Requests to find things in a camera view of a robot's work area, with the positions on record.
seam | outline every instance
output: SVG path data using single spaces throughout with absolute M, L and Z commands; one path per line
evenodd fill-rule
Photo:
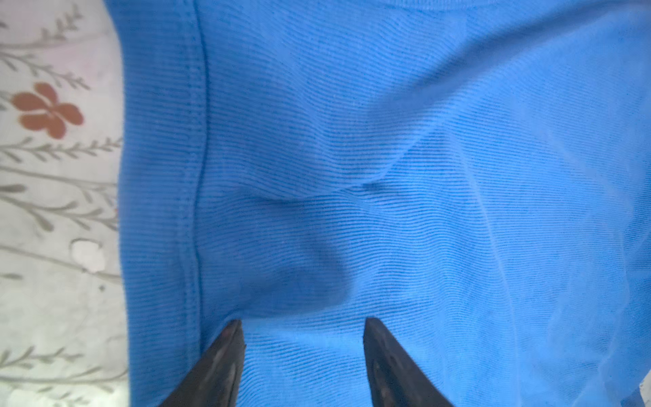
M 178 203 L 178 250 L 180 267 L 185 279 L 186 313 L 186 368 L 190 370 L 201 355 L 201 301 L 199 300 L 199 261 L 194 244 L 195 205 L 199 188 L 202 156 L 206 142 L 206 86 L 204 55 L 197 42 L 199 24 L 193 0 L 180 0 L 177 5 L 182 24 L 181 31 L 186 40 L 186 75 L 188 83 L 188 104 L 190 116 L 187 133 L 188 157 L 184 167 L 184 183 Z

blue shirt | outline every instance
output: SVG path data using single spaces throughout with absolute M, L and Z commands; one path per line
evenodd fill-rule
M 108 0 L 132 403 L 227 321 L 238 406 L 370 406 L 381 318 L 457 407 L 651 367 L 651 7 Z

ribbed knit fabric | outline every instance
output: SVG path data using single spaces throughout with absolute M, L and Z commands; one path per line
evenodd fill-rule
M 225 323 L 238 406 L 370 406 L 381 318 L 457 407 L 651 368 L 651 3 L 108 0 L 132 403 Z

floral pattern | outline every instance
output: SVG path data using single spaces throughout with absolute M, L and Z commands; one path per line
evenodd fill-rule
M 47 130 L 53 139 L 60 139 L 66 133 L 66 124 L 83 124 L 81 112 L 71 103 L 59 103 L 57 91 L 49 83 L 34 84 L 37 94 L 21 92 L 11 99 L 11 104 L 20 111 L 36 112 L 20 116 L 20 123 L 29 130 Z
M 0 406 L 121 407 L 118 40 L 102 0 L 33 3 L 0 16 Z

brown flower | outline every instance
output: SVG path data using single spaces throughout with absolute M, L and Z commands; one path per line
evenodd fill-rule
M 22 115 L 20 124 L 24 128 L 28 130 L 46 129 L 50 137 L 60 139 L 66 133 L 64 120 L 77 126 L 83 123 L 83 116 L 77 106 L 70 103 L 59 103 L 57 92 L 49 83 L 35 83 L 34 90 L 40 96 L 31 92 L 23 92 L 14 95 L 11 99 L 12 105 L 20 111 L 43 111 L 42 113 Z

